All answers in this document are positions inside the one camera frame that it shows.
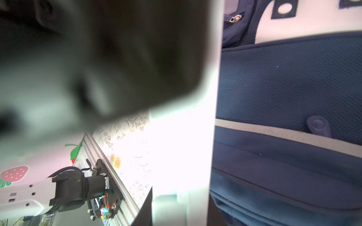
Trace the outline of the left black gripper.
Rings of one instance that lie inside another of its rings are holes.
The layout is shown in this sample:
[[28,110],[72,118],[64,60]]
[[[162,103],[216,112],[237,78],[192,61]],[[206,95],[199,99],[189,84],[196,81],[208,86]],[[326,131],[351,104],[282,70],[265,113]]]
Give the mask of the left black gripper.
[[210,1],[1,1],[1,132],[71,133],[191,93]]

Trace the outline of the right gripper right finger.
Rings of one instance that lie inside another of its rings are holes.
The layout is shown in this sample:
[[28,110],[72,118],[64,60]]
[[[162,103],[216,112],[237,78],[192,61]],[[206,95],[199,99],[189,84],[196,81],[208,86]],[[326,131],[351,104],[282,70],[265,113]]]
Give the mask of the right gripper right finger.
[[224,218],[211,195],[209,195],[208,201],[207,226],[226,226]]

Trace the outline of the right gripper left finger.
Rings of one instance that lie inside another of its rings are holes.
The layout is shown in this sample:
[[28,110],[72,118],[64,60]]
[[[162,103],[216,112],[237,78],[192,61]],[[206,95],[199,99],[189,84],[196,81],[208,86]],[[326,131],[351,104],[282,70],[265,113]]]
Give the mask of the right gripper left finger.
[[152,225],[152,198],[153,188],[150,189],[139,213],[131,226],[153,226]]

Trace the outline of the light blue pencil case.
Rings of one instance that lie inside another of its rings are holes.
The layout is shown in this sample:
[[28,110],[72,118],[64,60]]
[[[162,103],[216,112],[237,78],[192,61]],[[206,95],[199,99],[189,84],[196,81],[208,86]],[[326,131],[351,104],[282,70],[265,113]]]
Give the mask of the light blue pencil case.
[[150,110],[154,226],[207,226],[224,1],[185,6],[175,73],[187,94]]

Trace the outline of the navy blue student backpack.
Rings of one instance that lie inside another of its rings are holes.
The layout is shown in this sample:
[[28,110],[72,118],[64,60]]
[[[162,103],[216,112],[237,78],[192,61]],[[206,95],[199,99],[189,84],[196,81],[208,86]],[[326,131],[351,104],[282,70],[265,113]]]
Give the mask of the navy blue student backpack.
[[361,1],[225,1],[210,196],[219,225],[361,225]]

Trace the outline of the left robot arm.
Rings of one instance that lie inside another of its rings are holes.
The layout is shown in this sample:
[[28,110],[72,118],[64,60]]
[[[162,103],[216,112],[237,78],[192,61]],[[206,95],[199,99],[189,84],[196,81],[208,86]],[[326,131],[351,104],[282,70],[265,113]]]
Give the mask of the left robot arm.
[[154,181],[139,225],[207,222],[223,1],[1,1],[1,219],[133,199],[114,166],[34,173],[56,144],[141,111]]

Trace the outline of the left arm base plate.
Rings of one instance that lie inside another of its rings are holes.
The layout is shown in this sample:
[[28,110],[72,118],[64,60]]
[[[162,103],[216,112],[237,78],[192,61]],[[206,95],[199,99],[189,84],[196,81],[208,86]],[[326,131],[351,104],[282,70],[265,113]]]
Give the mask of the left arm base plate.
[[91,171],[92,176],[87,178],[90,195],[86,202],[90,219],[92,221],[115,219],[120,210],[122,192],[118,189],[111,171],[101,159],[96,161]]

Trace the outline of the aluminium front rail frame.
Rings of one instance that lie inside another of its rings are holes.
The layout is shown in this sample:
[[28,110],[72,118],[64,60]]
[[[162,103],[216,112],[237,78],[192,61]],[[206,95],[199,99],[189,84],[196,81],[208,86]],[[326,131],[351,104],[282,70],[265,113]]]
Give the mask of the aluminium front rail frame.
[[86,177],[105,177],[104,194],[86,202],[92,208],[92,218],[101,220],[105,226],[132,225],[139,207],[91,134],[84,135],[73,165],[82,169]]

